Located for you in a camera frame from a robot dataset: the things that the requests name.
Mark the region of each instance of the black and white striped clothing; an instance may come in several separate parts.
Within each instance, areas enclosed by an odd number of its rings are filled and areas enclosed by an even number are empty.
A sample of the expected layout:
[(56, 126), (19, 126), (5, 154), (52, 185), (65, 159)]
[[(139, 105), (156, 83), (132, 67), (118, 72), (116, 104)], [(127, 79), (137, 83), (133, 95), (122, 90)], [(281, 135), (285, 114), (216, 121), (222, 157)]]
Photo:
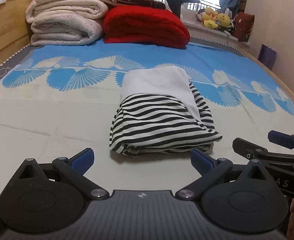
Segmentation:
[(222, 136), (215, 130), (210, 110), (190, 82), (200, 114), (195, 120), (184, 104), (172, 96), (134, 94), (119, 106), (112, 122), (110, 150), (129, 156), (148, 153), (180, 153), (200, 148)]

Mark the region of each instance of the wall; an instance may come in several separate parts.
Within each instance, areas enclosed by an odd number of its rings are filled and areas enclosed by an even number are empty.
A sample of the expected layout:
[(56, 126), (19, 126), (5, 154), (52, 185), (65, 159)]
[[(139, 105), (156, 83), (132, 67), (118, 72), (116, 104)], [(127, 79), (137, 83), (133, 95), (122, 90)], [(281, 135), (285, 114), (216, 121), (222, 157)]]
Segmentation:
[(276, 50), (273, 72), (294, 92), (294, 0), (247, 0), (245, 12), (255, 15), (249, 52), (257, 57), (262, 43)]

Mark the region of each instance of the blue and white bed sheet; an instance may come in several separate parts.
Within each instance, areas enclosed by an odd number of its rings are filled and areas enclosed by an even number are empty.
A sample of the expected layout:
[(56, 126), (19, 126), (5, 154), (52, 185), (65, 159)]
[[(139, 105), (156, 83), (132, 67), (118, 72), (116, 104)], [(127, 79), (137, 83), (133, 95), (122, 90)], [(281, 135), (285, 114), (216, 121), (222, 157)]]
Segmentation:
[(0, 174), (0, 192), (24, 158), (50, 162), (86, 147), (95, 152), (95, 164), (86, 176), (109, 191), (175, 191), (197, 178), (187, 155), (131, 160), (109, 152), (109, 130), (124, 74), (166, 65), (183, 68), (207, 98), (223, 135), (213, 157), (245, 163), (233, 153), (236, 137), (289, 152), (270, 144), (267, 133), (294, 133), (294, 103), (245, 57), (198, 44), (171, 49), (100, 40), (89, 46), (45, 46), (0, 80), (0, 157), (10, 164)]

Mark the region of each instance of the bed sheet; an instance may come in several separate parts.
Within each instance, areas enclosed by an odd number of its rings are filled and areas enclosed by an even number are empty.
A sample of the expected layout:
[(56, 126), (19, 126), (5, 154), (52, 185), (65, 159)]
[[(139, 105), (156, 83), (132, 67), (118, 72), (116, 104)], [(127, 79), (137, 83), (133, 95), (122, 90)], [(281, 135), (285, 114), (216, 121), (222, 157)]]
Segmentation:
[(25, 158), (39, 163), (86, 147), (95, 163), (85, 176), (113, 189), (173, 192), (199, 177), (189, 154), (131, 158), (109, 151), (109, 133), (127, 71), (176, 65), (207, 98), (217, 131), (214, 158), (247, 163), (232, 141), (241, 137), (270, 151), (267, 133), (294, 134), (294, 103), (246, 57), (194, 43), (186, 49), (143, 44), (45, 46), (31, 51), (0, 80), (0, 193)]

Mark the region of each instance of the dark red pillow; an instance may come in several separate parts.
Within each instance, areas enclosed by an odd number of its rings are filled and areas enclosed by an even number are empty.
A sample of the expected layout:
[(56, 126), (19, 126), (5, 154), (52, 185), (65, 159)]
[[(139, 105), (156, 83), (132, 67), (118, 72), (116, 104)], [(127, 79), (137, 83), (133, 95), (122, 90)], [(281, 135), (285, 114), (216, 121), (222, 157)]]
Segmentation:
[(235, 31), (233, 36), (238, 41), (248, 41), (255, 21), (255, 15), (239, 12), (235, 17)]

